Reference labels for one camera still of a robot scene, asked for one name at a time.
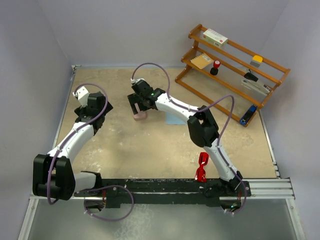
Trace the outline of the pink glasses case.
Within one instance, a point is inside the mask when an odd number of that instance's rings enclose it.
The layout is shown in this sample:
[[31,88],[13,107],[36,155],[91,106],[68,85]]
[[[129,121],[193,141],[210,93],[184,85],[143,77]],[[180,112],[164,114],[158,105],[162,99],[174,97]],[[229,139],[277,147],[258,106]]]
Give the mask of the pink glasses case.
[[133,119],[135,121],[142,121],[145,120],[147,118],[147,112],[145,111],[141,111],[139,105],[136,103],[135,105],[135,109],[137,111],[137,114],[133,115]]

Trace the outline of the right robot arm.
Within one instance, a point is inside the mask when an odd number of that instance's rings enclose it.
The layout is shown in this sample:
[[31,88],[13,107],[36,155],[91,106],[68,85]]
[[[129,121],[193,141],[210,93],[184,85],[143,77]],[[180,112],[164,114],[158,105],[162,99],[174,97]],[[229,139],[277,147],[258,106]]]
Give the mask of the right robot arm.
[[204,149],[217,169],[223,192],[228,196],[235,195],[240,190],[242,176],[220,145],[221,134],[210,109],[179,101],[160,88],[152,88],[143,78],[130,81],[134,93],[127,98],[133,114],[153,109],[186,123],[191,141]]

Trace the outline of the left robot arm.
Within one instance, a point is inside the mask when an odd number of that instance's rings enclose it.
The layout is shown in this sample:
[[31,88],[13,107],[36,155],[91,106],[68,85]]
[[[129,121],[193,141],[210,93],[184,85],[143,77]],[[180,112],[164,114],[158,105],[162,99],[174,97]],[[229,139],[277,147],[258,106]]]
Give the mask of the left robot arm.
[[55,148],[47,154],[38,154],[33,160],[32,192],[35,196],[66,201],[83,190],[91,196],[98,196],[103,191],[99,173],[82,171],[75,174],[72,162],[102,127],[113,106],[100,91],[89,93],[84,87],[75,97],[80,106],[74,111],[77,118],[71,131]]

